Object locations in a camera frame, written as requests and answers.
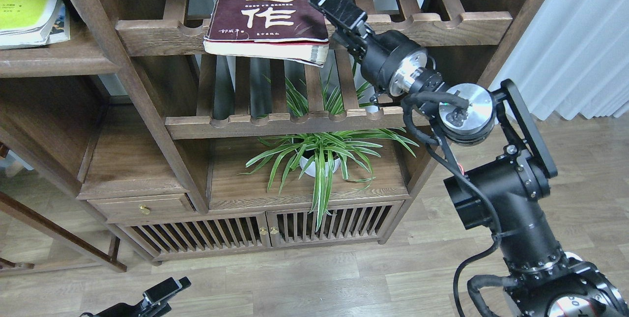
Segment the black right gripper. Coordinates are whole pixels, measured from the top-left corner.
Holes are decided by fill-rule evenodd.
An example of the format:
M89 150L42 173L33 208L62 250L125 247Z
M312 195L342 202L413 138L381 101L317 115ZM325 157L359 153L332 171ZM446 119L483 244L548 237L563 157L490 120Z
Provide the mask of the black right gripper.
M333 50L346 49L361 65L362 77L374 88L399 97L429 89L427 49L398 30L377 34L367 13L349 0L309 0L336 28Z

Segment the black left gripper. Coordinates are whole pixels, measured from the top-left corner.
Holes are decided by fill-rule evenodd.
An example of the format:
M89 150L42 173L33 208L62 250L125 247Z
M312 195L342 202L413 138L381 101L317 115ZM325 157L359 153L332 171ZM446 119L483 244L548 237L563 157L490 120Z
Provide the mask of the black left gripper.
M172 310L169 300L191 286L188 277L166 279L143 292L143 299L135 305L117 303L98 313L99 317L161 317Z

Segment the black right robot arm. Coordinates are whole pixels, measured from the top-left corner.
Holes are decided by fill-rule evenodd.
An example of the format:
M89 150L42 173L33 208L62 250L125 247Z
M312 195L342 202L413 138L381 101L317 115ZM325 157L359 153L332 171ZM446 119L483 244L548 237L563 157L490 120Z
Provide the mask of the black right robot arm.
M550 193L557 167L517 86L500 89L462 83L448 86L427 66L426 48L397 30L377 34L368 15L348 0L310 0L336 28L333 37L361 65L377 94L401 97L406 129L453 174L445 187L466 229L490 229L492 247L463 268L501 248L509 275L475 275L467 290L479 314L493 317L481 288L501 287L519 317L626 317L619 291L597 269L565 252L553 235L539 199Z

